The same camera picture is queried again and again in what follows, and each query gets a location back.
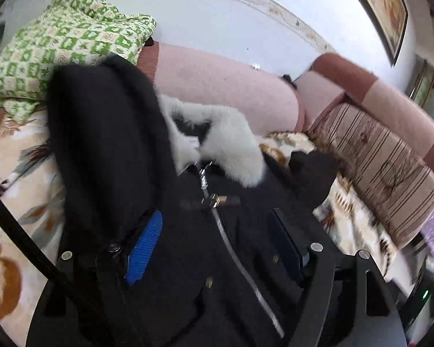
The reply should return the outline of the black coat with fur collar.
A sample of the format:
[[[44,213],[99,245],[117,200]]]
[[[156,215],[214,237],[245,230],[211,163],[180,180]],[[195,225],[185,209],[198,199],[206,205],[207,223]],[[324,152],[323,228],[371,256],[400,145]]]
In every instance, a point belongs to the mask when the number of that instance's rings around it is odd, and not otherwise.
[[[57,67],[47,114],[65,188],[63,251],[87,260],[126,241],[148,211],[162,215],[128,297],[151,346],[288,346],[302,290],[266,215],[280,209],[336,253],[313,214],[336,178],[335,158],[297,152],[281,165],[238,111],[159,96],[119,56]]]

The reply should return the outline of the striped floral sofa cushion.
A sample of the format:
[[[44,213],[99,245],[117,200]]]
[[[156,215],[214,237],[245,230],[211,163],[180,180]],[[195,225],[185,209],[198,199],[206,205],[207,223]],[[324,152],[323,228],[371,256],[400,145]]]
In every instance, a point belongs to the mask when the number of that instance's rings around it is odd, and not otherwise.
[[[403,139],[350,104],[339,104],[310,133],[333,154],[397,248],[422,230],[434,211],[434,172]]]

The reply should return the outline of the leaf pattern beige blanket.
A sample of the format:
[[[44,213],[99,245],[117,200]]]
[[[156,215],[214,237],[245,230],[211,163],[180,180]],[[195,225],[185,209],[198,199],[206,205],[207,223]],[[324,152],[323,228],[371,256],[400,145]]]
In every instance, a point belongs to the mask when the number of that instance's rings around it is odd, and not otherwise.
[[[0,198],[37,246],[55,261],[64,217],[64,190],[49,150],[47,117],[36,112],[25,125],[9,117],[0,123]],[[338,174],[314,215],[346,254],[368,251],[383,276],[398,249],[358,197],[352,182]],[[24,346],[46,280],[0,228],[0,324]]]

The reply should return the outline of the small black object on sofa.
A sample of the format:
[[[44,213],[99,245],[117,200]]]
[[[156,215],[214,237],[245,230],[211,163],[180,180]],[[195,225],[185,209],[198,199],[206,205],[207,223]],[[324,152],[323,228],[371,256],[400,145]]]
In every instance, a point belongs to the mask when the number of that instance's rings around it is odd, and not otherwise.
[[[296,83],[292,80],[291,76],[289,74],[284,74],[281,77],[283,80],[285,80],[287,83],[289,83],[294,89],[297,89],[298,86],[296,85]]]

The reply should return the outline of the green patterned folded quilt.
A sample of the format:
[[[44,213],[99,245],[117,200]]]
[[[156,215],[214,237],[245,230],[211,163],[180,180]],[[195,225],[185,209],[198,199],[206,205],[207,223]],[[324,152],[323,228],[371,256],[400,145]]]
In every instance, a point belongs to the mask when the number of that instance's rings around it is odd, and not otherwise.
[[[113,54],[135,64],[156,20],[107,0],[52,0],[0,52],[0,108],[19,124],[46,99],[55,67],[96,65]]]

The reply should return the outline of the framed wall picture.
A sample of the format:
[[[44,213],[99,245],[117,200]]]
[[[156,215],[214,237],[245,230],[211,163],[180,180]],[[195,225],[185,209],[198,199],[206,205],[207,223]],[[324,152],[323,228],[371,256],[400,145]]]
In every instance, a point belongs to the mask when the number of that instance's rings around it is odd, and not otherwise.
[[[401,52],[409,12],[404,0],[359,0],[383,43],[390,65]]]

